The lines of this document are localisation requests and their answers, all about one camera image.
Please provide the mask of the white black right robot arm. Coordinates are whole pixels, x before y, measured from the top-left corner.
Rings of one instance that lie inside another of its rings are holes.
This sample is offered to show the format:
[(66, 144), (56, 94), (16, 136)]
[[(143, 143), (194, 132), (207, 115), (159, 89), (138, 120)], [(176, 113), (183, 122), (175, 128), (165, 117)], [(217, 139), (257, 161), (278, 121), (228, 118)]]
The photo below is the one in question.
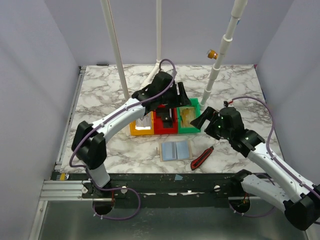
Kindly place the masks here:
[(320, 187), (293, 170), (268, 146), (254, 130), (244, 127), (240, 112), (234, 107), (220, 111), (207, 107), (190, 124), (200, 129), (209, 121), (204, 132), (216, 140), (225, 139), (230, 146), (263, 169), (277, 185), (260, 180), (244, 171), (230, 183), (230, 191), (241, 196), (253, 194), (282, 211), (287, 220), (301, 231), (307, 230), (320, 218)]

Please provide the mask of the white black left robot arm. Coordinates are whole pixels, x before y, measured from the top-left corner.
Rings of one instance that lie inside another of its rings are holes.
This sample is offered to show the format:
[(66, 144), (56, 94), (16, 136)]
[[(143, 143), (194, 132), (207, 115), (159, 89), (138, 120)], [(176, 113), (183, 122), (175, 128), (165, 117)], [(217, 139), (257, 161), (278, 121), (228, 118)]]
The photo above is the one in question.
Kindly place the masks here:
[(124, 127), (159, 106), (173, 109), (191, 103), (184, 84), (181, 81), (175, 82), (176, 75), (175, 69), (171, 73), (159, 71), (150, 84), (135, 91), (120, 108), (93, 123), (82, 121), (77, 126), (71, 156), (82, 161), (81, 167), (93, 181), (93, 191), (99, 197), (107, 197), (111, 191), (111, 177), (104, 165), (107, 142)]

